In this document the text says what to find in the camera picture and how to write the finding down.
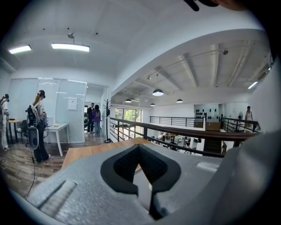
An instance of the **chair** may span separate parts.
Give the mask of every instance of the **chair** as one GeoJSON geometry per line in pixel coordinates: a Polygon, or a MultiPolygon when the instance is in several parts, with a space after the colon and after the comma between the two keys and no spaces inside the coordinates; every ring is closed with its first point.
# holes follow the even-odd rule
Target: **chair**
{"type": "Polygon", "coordinates": [[[22,134],[23,136],[26,137],[26,140],[27,140],[27,143],[25,144],[25,146],[27,147],[28,145],[28,125],[27,125],[27,121],[26,120],[23,120],[20,124],[19,124],[19,127],[21,129],[21,131],[17,131],[17,133],[20,133],[21,134],[21,138],[22,138],[22,134]]]}

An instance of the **table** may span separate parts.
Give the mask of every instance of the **table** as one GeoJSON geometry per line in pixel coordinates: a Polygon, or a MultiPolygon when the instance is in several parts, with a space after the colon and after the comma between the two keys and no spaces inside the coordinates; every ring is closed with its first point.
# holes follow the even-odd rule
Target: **table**
{"type": "Polygon", "coordinates": [[[152,143],[143,138],[133,138],[122,142],[116,142],[116,143],[110,143],[104,145],[88,146],[88,147],[81,147],[81,148],[70,148],[66,153],[65,160],[63,161],[61,169],[66,168],[67,166],[69,166],[70,164],[72,164],[74,161],[78,159],[82,159],[101,152],[113,150],[115,148],[134,145],[134,144],[152,144],[152,143]]]}
{"type": "MultiPolygon", "coordinates": [[[[14,124],[14,135],[16,137],[16,142],[18,142],[18,136],[17,136],[17,130],[16,130],[16,123],[20,123],[21,120],[8,120],[9,123],[9,129],[10,129],[10,138],[11,138],[11,144],[13,144],[13,138],[12,138],[12,130],[11,130],[11,123],[14,124]]],[[[6,131],[7,131],[7,142],[9,142],[9,137],[8,137],[8,127],[6,127],[6,131]]]]}
{"type": "Polygon", "coordinates": [[[68,123],[59,123],[57,127],[50,126],[50,127],[46,127],[45,128],[45,130],[48,130],[48,132],[56,132],[57,143],[58,143],[58,150],[60,151],[61,157],[63,157],[63,154],[62,154],[62,150],[61,150],[61,142],[60,142],[60,136],[59,136],[58,132],[60,130],[62,130],[63,128],[65,128],[65,127],[66,127],[66,133],[67,133],[67,142],[70,144],[70,141],[69,141],[69,131],[68,131],[68,123]]]}

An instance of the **floor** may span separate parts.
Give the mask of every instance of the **floor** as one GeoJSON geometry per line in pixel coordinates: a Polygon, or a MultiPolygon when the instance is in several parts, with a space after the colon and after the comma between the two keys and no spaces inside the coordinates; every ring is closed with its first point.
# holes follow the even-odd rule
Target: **floor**
{"type": "MultiPolygon", "coordinates": [[[[95,137],[92,134],[85,134],[86,143],[61,144],[63,157],[59,156],[57,144],[45,143],[45,148],[52,157],[41,163],[35,161],[35,181],[32,189],[49,176],[60,171],[69,148],[101,145],[104,144],[104,140],[102,136],[95,137]]],[[[7,152],[0,147],[0,161],[3,160],[5,161],[0,163],[0,168],[7,185],[21,196],[26,197],[34,178],[34,165],[29,146],[25,147],[25,144],[22,144],[19,139],[19,142],[11,145],[7,152]]]]}

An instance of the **black metal railing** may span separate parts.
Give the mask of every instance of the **black metal railing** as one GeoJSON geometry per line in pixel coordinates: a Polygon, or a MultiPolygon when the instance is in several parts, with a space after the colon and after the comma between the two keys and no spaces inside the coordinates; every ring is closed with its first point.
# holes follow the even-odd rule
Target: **black metal railing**
{"type": "Polygon", "coordinates": [[[221,118],[221,128],[226,132],[241,133],[246,131],[259,133],[259,123],[257,121],[221,118]]]}
{"type": "Polygon", "coordinates": [[[224,154],[218,154],[207,151],[198,151],[195,149],[175,145],[172,143],[167,143],[162,140],[149,137],[148,129],[166,132],[170,134],[177,134],[182,136],[194,137],[194,138],[203,138],[210,140],[220,140],[220,141],[232,141],[234,142],[234,147],[239,146],[240,142],[253,137],[255,134],[252,133],[224,133],[224,132],[215,132],[215,131],[197,131],[197,130],[189,130],[183,128],[174,128],[174,127],[162,127],[148,123],[138,123],[131,122],[128,120],[121,120],[116,118],[110,118],[110,134],[117,140],[128,140],[135,137],[141,137],[144,139],[150,139],[152,141],[156,141],[158,143],[162,143],[168,145],[172,148],[178,148],[185,151],[198,153],[204,156],[213,156],[213,157],[223,157],[224,154]]]}
{"type": "Polygon", "coordinates": [[[151,116],[150,123],[203,128],[203,118],[151,116]]]}

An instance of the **frosted glass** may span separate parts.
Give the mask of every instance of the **frosted glass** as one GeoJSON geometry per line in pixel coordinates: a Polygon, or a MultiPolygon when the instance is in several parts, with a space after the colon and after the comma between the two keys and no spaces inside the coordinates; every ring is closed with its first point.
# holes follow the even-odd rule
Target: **frosted glass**
{"type": "Polygon", "coordinates": [[[33,103],[36,97],[36,88],[38,79],[23,79],[20,87],[20,95],[17,109],[18,120],[26,120],[27,113],[25,112],[30,104],[33,103]]]}
{"type": "Polygon", "coordinates": [[[44,90],[46,98],[44,99],[44,109],[48,117],[55,117],[56,100],[60,80],[39,80],[37,91],[44,90]]]}
{"type": "MultiPolygon", "coordinates": [[[[71,142],[85,142],[84,137],[84,102],[86,83],[61,80],[56,104],[56,123],[69,123],[71,142]],[[69,97],[78,98],[77,110],[68,110],[69,97]]],[[[66,132],[60,132],[61,142],[67,141],[66,132]]]]}
{"type": "Polygon", "coordinates": [[[10,118],[18,119],[18,103],[19,103],[19,92],[21,87],[22,79],[11,80],[9,86],[9,99],[8,110],[10,118]]]}

